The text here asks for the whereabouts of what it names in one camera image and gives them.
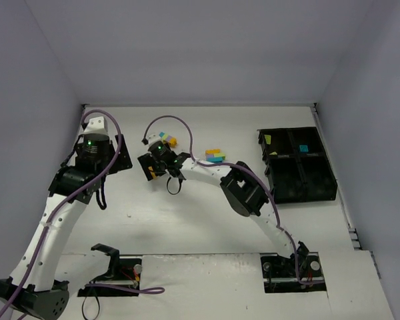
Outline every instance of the stack of blocks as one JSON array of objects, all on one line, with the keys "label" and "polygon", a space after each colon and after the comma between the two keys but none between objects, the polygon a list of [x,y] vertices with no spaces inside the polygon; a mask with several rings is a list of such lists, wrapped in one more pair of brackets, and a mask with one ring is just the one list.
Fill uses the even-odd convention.
[{"label": "stack of blocks", "polygon": [[223,162],[225,160],[225,154],[220,149],[206,150],[206,160],[208,162]]},{"label": "stack of blocks", "polygon": [[160,132],[159,136],[160,136],[161,140],[166,141],[171,146],[171,148],[176,147],[176,144],[177,144],[176,138],[174,138],[164,132]]}]

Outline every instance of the white table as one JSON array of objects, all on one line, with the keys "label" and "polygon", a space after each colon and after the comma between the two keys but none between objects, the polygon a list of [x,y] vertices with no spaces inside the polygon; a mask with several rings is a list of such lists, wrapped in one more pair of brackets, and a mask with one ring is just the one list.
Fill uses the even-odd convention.
[{"label": "white table", "polygon": [[[108,209],[101,211],[92,201],[65,252],[84,253],[104,243],[122,254],[146,255],[141,286],[162,285],[166,292],[101,298],[100,319],[392,319],[370,254],[354,251],[338,200],[279,206],[283,224],[310,251],[319,252],[327,293],[265,294],[258,253],[273,252],[274,246],[254,222],[232,211],[222,191],[210,185],[186,181],[180,194],[168,194],[167,179],[147,182],[137,161],[147,152],[141,139],[148,123],[160,115],[177,115],[193,132],[196,156],[222,149],[227,160],[246,162],[268,184],[256,130],[315,126],[310,108],[106,110],[121,126],[134,166],[107,178]],[[150,130],[160,131],[188,150],[182,124],[162,119]],[[111,122],[109,132],[115,134]],[[262,212],[269,210],[266,205]],[[81,302],[73,297],[61,319],[82,319]],[[93,301],[86,306],[88,313],[95,308]]]}]

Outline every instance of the blue block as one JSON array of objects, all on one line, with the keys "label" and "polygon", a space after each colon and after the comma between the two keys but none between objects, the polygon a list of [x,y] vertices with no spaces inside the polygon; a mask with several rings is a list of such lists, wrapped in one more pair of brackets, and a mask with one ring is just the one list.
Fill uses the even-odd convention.
[{"label": "blue block", "polygon": [[299,145],[299,151],[300,152],[308,152],[308,146],[307,145]]},{"label": "blue block", "polygon": [[207,160],[208,160],[208,162],[216,163],[216,162],[223,162],[224,158],[222,158],[222,157],[211,157],[211,158],[207,158]]}]

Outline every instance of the gray wall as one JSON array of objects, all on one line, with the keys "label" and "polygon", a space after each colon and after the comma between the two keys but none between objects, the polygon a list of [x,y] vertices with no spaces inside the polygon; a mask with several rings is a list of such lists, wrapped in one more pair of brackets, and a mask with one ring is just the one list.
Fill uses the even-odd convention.
[{"label": "gray wall", "polygon": [[316,102],[372,0],[27,0],[84,103]]},{"label": "gray wall", "polygon": [[400,320],[400,1],[376,0],[319,117],[348,208]]},{"label": "gray wall", "polygon": [[9,276],[33,236],[80,114],[24,1],[0,1],[0,277]]}]

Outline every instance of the purple cable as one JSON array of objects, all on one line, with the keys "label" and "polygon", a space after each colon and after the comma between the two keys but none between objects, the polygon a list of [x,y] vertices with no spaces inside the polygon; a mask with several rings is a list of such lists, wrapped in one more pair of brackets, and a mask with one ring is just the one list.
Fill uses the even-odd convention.
[{"label": "purple cable", "polygon": [[[90,110],[90,111],[86,112],[82,116],[81,122],[83,123],[84,120],[87,118],[87,116],[91,115],[92,113],[102,113],[103,115],[106,115],[114,123],[114,126],[115,126],[115,128],[117,130],[117,135],[118,135],[117,149],[115,151],[114,157],[111,159],[111,161],[108,164],[108,166],[106,166],[105,169],[100,174],[98,174],[98,176],[96,176],[90,182],[88,182],[84,186],[78,188],[76,191],[74,191],[72,194],[70,194],[64,200],[62,200],[60,202],[60,204],[58,204],[58,206],[56,206],[56,208],[54,208],[54,210],[52,210],[52,212],[51,212],[48,220],[46,221],[46,223],[52,222],[54,216],[56,216],[56,214],[62,208],[62,206],[64,206],[64,204],[66,204],[68,201],[72,200],[72,198],[76,197],[80,192],[86,190],[87,188],[89,188],[90,186],[95,184],[98,180],[100,180],[104,175],[106,175],[108,173],[108,171],[110,170],[110,168],[112,167],[112,165],[114,164],[114,162],[117,160],[117,157],[119,156],[119,152],[120,152],[120,149],[121,149],[121,130],[120,130],[119,124],[117,123],[117,121],[114,119],[114,117],[112,115],[110,115],[106,111],[102,111],[102,110],[99,110],[99,109],[94,109],[94,110]],[[28,276],[29,276],[31,270],[33,269],[34,262],[35,262],[37,256],[39,255],[41,246],[45,242],[46,234],[47,234],[48,230],[49,230],[48,226],[44,227],[44,229],[43,229],[43,231],[42,231],[42,233],[40,235],[39,242],[35,246],[35,250],[34,250],[33,256],[32,256],[32,258],[31,258],[31,260],[30,260],[30,262],[28,264],[28,268],[27,268],[27,270],[26,270],[21,282],[19,283],[19,285],[16,288],[15,292],[13,292],[12,296],[9,298],[9,300],[7,300],[6,304],[0,310],[0,318],[3,316],[3,314],[6,312],[6,310],[8,310],[8,308],[12,305],[12,302],[15,300],[15,298],[21,292],[25,282],[28,279]]]},{"label": "purple cable", "polygon": [[248,175],[250,175],[252,178],[254,178],[254,180],[256,180],[256,182],[258,182],[258,184],[262,187],[262,189],[264,190],[264,192],[267,194],[270,202],[271,202],[271,206],[273,207],[274,210],[274,214],[275,214],[275,220],[277,222],[276,227],[278,228],[278,230],[282,230],[286,236],[289,238],[291,244],[292,244],[292,248],[293,248],[293,255],[295,257],[295,274],[296,274],[296,278],[299,284],[301,285],[318,285],[321,283],[324,283],[324,281],[320,280],[320,281],[303,281],[300,276],[299,276],[299,260],[298,260],[298,254],[297,254],[297,250],[296,250],[296,244],[295,244],[295,240],[293,240],[292,236],[290,235],[289,232],[287,232],[280,224],[280,216],[279,216],[279,212],[277,210],[277,206],[274,202],[274,198],[270,192],[270,190],[268,190],[267,186],[265,186],[264,182],[262,182],[262,180],[260,180],[260,178],[258,178],[258,176],[256,176],[256,174],[254,174],[254,172],[240,166],[240,165],[236,165],[234,163],[230,163],[230,162],[222,162],[222,163],[211,163],[211,164],[205,164],[205,163],[201,163],[198,162],[193,155],[193,133],[191,132],[188,124],[182,120],[179,117],[176,117],[174,115],[162,115],[161,117],[155,118],[154,120],[152,120],[152,122],[150,122],[150,124],[147,126],[145,133],[144,133],[144,139],[147,137],[148,134],[148,130],[149,128],[152,126],[152,124],[154,122],[156,122],[157,120],[160,120],[162,118],[173,118],[176,119],[180,122],[182,122],[182,124],[187,128],[188,133],[189,133],[189,154],[191,157],[191,160],[193,160],[193,162],[197,163],[198,165],[202,166],[202,167],[220,167],[220,166],[228,166],[228,167],[232,167],[238,170],[242,170],[243,172],[247,173]]},{"label": "purple cable", "polygon": [[126,287],[120,287],[118,285],[107,285],[107,284],[102,284],[102,283],[89,283],[85,287],[110,288],[110,289],[116,289],[116,290],[120,290],[120,291],[132,292],[132,293],[141,293],[144,295],[160,295],[163,292],[165,292],[165,288],[163,288],[163,287],[153,287],[153,288],[136,290],[136,289],[126,288]]}]

